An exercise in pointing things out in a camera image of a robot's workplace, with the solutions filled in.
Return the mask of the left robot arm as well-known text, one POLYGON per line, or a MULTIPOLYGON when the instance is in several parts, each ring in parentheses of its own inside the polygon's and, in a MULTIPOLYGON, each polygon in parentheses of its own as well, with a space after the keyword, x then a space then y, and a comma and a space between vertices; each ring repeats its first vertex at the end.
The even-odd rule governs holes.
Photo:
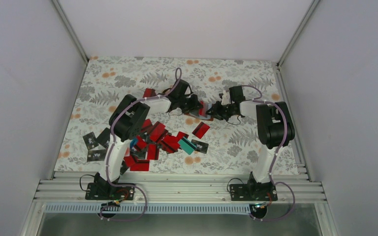
POLYGON ((112 181, 121 175, 121 164, 130 142, 139 135, 147 115, 168 113, 180 109, 183 113, 198 111, 203 105, 198 96, 185 94, 189 84, 177 80, 173 87, 165 93, 154 96, 136 98, 127 94, 117 106, 109 119, 110 138, 104 165, 94 177, 98 185, 98 193, 105 199, 111 199, 117 194, 117 185, 112 181))

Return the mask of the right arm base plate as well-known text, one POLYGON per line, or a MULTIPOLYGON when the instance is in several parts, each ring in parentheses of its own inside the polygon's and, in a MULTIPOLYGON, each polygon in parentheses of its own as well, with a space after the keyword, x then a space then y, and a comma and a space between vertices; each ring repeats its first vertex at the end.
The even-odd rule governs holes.
POLYGON ((247 184, 230 184, 229 193, 232 201, 236 202, 264 202, 277 201, 276 187, 271 183, 249 186, 247 184))

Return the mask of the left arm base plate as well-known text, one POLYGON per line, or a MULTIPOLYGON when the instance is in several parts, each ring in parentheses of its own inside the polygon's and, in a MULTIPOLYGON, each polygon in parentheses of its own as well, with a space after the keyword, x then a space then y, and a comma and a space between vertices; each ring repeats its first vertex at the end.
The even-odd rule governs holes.
POLYGON ((135 185, 127 184, 123 187, 113 187, 108 185, 100 187, 96 183, 89 183, 86 189, 86 200, 107 200, 107 201, 122 201, 133 200, 135 185))

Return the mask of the brown leather card holder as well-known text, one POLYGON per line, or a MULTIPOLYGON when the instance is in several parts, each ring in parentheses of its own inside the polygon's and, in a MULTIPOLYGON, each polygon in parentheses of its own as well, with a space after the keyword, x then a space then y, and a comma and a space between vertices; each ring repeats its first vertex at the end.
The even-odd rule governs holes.
POLYGON ((207 120, 207 121, 213 121, 214 118, 211 115, 207 115, 206 112, 212 107, 212 104, 200 101, 202 108, 196 111, 191 111, 189 113, 185 113, 185 115, 197 118, 199 120, 207 120))

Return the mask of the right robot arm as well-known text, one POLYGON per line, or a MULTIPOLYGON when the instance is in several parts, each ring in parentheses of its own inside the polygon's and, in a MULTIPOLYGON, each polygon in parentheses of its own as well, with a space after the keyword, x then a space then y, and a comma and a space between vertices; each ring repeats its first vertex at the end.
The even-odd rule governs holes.
POLYGON ((220 96, 221 101, 214 103, 206 114, 225 121, 232 116, 255 118, 262 150, 251 172, 253 183, 247 186, 247 194, 252 200, 259 200, 266 193, 264 183, 274 183, 273 167, 281 149, 295 138, 295 128, 286 102, 260 98, 247 100, 244 87, 247 85, 230 87, 220 96))

